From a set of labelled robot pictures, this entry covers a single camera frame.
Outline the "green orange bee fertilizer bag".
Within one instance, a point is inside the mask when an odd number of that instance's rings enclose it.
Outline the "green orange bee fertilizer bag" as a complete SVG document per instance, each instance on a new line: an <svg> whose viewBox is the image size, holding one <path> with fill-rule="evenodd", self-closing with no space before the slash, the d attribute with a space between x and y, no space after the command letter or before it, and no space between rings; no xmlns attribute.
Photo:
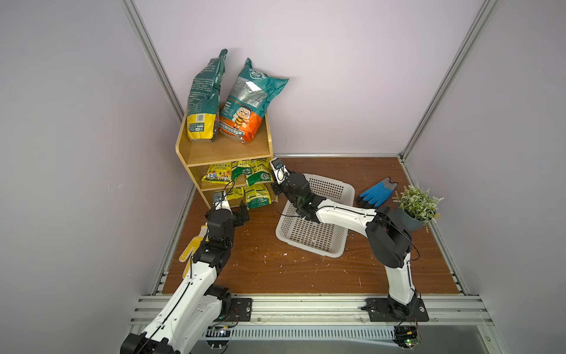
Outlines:
<svg viewBox="0 0 566 354"><path fill-rule="evenodd" d="M221 133L243 144L254 140L271 102L288 83L253 67L247 59L221 109Z"/></svg>

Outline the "tall green yellow fertilizer bag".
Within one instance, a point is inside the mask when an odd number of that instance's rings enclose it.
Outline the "tall green yellow fertilizer bag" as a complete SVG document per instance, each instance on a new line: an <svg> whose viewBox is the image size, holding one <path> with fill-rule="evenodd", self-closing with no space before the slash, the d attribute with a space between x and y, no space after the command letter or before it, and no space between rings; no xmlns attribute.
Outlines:
<svg viewBox="0 0 566 354"><path fill-rule="evenodd" d="M193 79L186 110L187 136L191 141L214 140L218 134L227 55L227 49L221 50Z"/></svg>

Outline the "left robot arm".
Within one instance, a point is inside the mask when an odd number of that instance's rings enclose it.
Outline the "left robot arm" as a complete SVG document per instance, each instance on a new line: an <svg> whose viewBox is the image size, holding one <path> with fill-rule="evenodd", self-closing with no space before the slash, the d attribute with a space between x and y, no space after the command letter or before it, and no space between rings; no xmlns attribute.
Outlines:
<svg viewBox="0 0 566 354"><path fill-rule="evenodd" d="M140 334L128 334L119 352L189 353L217 318L230 316L230 290L215 281L231 256L235 229L249 220L244 203L233 212L223 201L207 213L198 248L186 256L189 271L180 286Z"/></svg>

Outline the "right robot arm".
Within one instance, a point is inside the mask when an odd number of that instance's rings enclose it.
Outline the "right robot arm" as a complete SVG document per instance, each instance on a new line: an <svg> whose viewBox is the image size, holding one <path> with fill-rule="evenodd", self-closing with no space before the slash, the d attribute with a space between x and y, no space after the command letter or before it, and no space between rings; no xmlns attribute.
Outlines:
<svg viewBox="0 0 566 354"><path fill-rule="evenodd" d="M389 308L397 318L418 311L419 295L411 274L411 233L389 207L362 209L336 203L315 194L305 175L278 169L274 192L283 193L299 218L317 224L332 224L366 237L374 258L384 265L389 282Z"/></svg>

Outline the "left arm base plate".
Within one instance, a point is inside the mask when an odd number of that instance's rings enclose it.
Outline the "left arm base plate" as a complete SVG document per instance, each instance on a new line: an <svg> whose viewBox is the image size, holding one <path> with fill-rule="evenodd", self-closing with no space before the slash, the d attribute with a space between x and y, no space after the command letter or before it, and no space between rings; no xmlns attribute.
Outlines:
<svg viewBox="0 0 566 354"><path fill-rule="evenodd" d="M253 303L250 297L232 298L229 305L223 306L221 314L214 323L250 322Z"/></svg>

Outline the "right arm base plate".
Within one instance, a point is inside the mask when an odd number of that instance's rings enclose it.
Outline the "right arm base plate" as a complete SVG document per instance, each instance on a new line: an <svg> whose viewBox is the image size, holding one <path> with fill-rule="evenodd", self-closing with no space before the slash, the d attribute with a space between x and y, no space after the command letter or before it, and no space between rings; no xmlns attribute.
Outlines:
<svg viewBox="0 0 566 354"><path fill-rule="evenodd" d="M428 322L430 317L423 300L416 296L407 305L392 298L367 298L361 311L368 313L371 322Z"/></svg>

